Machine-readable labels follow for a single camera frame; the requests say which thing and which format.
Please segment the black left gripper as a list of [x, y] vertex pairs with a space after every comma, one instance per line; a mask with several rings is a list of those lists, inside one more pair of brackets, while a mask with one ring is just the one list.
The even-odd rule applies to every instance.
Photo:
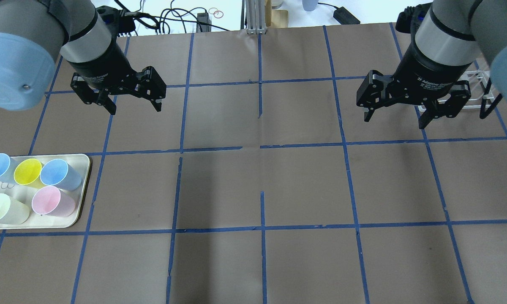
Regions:
[[115, 115], [117, 107], [109, 95], [135, 89], [138, 98], [149, 100], [155, 111], [161, 112], [162, 100], [166, 98], [165, 81], [152, 66], [140, 72], [132, 69], [115, 38], [98, 58], [84, 63], [70, 62], [70, 65], [75, 70], [70, 78], [70, 87], [84, 104], [95, 103], [110, 115]]

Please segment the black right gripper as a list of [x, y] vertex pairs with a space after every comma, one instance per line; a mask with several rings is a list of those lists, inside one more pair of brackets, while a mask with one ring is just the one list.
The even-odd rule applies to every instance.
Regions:
[[[404, 104], [423, 103], [425, 112], [418, 119], [418, 127], [425, 129], [434, 119], [456, 117], [467, 104], [471, 97], [469, 81], [458, 79], [470, 64], [435, 62], [411, 42], [393, 76], [368, 71], [357, 90], [356, 105], [364, 109], [364, 122], [369, 122], [375, 110], [395, 105], [395, 98]], [[448, 93], [448, 100], [439, 103], [437, 99]]]

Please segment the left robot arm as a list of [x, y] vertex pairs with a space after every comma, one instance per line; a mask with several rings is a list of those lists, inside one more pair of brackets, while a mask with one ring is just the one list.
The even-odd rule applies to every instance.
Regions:
[[0, 109], [37, 105], [61, 57], [74, 68], [70, 86], [84, 104], [114, 115], [110, 96], [131, 95], [161, 111], [165, 82], [154, 67], [135, 71], [116, 42], [138, 17], [145, 14], [89, 0], [0, 0]]

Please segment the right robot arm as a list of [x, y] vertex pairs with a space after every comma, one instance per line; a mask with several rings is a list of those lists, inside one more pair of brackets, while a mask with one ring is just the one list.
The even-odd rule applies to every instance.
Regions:
[[375, 110], [395, 104], [424, 106], [420, 129], [434, 119], [452, 119], [471, 98], [462, 76], [478, 56], [490, 67], [487, 89], [499, 95], [486, 106], [485, 119], [504, 99], [507, 102], [507, 0], [435, 0], [400, 13], [396, 30], [410, 35], [410, 44], [396, 71], [385, 76], [372, 70], [357, 90], [356, 104], [364, 121]]

